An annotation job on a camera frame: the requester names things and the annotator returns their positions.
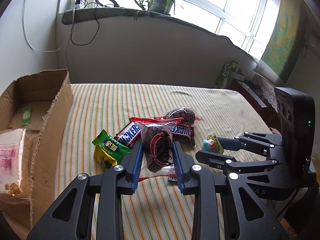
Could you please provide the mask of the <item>dried fruit bag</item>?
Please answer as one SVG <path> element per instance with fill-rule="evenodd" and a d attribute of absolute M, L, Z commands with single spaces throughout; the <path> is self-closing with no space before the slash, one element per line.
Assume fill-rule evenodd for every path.
<path fill-rule="evenodd" d="M 157 120 L 169 120 L 180 118 L 179 125 L 193 126 L 195 122 L 204 121 L 204 118 L 199 114 L 198 111 L 192 107 L 177 107 L 173 108 L 166 113 L 156 116 Z"/>
<path fill-rule="evenodd" d="M 131 117 L 141 130 L 141 141 L 146 165 L 142 168 L 143 178 L 167 176 L 173 168 L 172 128 L 180 118 L 157 120 L 152 118 Z"/>

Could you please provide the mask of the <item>Snickers bar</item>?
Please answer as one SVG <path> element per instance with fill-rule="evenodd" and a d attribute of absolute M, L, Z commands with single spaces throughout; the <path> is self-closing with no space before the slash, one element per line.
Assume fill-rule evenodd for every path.
<path fill-rule="evenodd" d="M 191 126 L 177 125 L 172 128 L 173 141 L 179 141 L 182 144 L 195 147 L 195 134 L 194 128 Z"/>
<path fill-rule="evenodd" d="M 141 130 L 134 123 L 128 123 L 119 133 L 116 134 L 114 139 L 122 145 L 132 148 L 136 141 L 141 138 Z"/>

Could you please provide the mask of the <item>yellow candy bag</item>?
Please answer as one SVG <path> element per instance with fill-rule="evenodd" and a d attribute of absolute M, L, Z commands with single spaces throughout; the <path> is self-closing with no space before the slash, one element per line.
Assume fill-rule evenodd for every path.
<path fill-rule="evenodd" d="M 99 163 L 103 172 L 105 172 L 109 168 L 112 168 L 118 164 L 116 159 L 111 157 L 100 146 L 95 146 L 94 159 L 97 163 Z"/>

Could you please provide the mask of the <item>green candy bag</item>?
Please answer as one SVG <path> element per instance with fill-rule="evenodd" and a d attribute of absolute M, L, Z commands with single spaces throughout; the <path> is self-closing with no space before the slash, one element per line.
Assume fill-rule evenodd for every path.
<path fill-rule="evenodd" d="M 100 146 L 111 157 L 116 159 L 120 164 L 125 155 L 131 154 L 132 150 L 128 147 L 117 142 L 112 136 L 110 136 L 104 129 L 99 135 L 92 141 L 94 146 Z"/>

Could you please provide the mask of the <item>cardboard box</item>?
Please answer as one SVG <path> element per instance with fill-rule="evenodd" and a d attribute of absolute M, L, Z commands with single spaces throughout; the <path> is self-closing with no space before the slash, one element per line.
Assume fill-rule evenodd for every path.
<path fill-rule="evenodd" d="M 73 103 L 69 72 L 45 70 L 12 81 L 1 94 L 1 132 L 23 128 L 31 139 L 30 195 L 22 203 L 1 200 L 1 239 L 12 232 L 18 239 L 28 233 L 54 200 L 57 159 Z M 30 106 L 31 123 L 21 125 L 22 109 Z"/>

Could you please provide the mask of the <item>green square candy packet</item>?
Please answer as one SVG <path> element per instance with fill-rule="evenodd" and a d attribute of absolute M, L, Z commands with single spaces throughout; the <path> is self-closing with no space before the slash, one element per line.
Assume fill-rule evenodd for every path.
<path fill-rule="evenodd" d="M 28 125 L 31 123 L 31 111 L 32 109 L 30 106 L 24 107 L 22 109 L 22 120 L 21 120 L 22 126 Z"/>

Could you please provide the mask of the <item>packaged sliced bread loaf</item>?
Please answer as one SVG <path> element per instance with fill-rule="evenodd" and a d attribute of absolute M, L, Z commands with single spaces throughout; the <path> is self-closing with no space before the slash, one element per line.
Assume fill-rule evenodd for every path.
<path fill-rule="evenodd" d="M 1 200 L 22 203 L 30 195 L 31 139 L 23 128 L 1 132 Z"/>

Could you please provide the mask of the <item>green blue egg toy pack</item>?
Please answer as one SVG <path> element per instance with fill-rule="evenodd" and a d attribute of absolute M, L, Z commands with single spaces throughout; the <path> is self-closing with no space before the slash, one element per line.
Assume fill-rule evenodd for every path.
<path fill-rule="evenodd" d="M 213 152 L 217 154 L 223 154 L 224 149 L 221 146 L 217 136 L 215 134 L 209 134 L 206 139 L 203 140 L 202 149 L 204 151 Z"/>

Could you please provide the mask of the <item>striped tablecloth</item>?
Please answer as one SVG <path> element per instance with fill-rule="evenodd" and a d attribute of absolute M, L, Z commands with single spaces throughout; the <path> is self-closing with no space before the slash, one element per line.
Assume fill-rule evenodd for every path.
<path fill-rule="evenodd" d="M 141 143 L 135 186 L 121 198 L 125 239 L 190 239 L 194 197 L 181 194 L 174 145 L 191 158 L 209 135 L 268 133 L 241 94 L 165 85 L 75 84 L 57 161 L 55 191 L 80 173 L 113 170 Z"/>

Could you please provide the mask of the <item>white lace cloth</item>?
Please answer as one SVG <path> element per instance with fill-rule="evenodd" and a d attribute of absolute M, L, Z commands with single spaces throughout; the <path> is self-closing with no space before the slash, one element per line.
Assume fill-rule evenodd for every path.
<path fill-rule="evenodd" d="M 255 85 L 258 85 L 260 87 L 264 99 L 266 99 L 268 103 L 275 109 L 275 111 L 278 112 L 274 85 L 259 74 L 254 74 L 252 77 L 252 81 Z"/>

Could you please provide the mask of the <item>red storage box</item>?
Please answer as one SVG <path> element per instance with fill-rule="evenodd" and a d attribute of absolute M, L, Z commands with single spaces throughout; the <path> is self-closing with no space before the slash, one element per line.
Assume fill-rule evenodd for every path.
<path fill-rule="evenodd" d="M 229 89 L 240 93 L 260 115 L 268 127 L 280 127 L 280 118 L 278 117 L 276 110 L 268 103 L 266 99 L 261 99 L 245 83 L 233 80 L 229 85 Z"/>

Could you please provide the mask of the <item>green printed bag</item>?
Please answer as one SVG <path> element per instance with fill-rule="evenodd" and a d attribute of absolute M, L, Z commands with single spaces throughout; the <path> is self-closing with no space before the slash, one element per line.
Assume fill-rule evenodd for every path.
<path fill-rule="evenodd" d="M 245 80 L 245 76 L 242 74 L 242 70 L 239 67 L 239 63 L 232 61 L 223 65 L 217 79 L 214 82 L 213 88 L 215 89 L 225 89 L 234 81 Z"/>

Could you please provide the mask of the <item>potted spider plant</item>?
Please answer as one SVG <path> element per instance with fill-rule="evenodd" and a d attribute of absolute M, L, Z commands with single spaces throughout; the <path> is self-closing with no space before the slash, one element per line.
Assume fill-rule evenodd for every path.
<path fill-rule="evenodd" d="M 150 12 L 156 12 L 163 15 L 170 15 L 171 8 L 176 8 L 176 0 L 134 0 L 139 10 L 136 11 L 133 20 L 137 22 L 138 18 L 148 15 Z"/>

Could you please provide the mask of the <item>white power strip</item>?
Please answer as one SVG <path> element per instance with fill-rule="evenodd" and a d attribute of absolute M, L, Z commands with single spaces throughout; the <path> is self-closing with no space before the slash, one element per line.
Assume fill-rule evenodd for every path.
<path fill-rule="evenodd" d="M 82 0 L 71 0 L 71 8 L 79 9 L 81 7 Z"/>

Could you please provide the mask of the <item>wall map poster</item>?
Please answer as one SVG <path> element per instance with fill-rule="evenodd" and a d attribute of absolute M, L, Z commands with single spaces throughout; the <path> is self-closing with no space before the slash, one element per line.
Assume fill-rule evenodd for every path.
<path fill-rule="evenodd" d="M 291 75 L 305 37 L 308 13 L 304 0 L 280 0 L 271 38 L 254 71 L 276 86 Z"/>

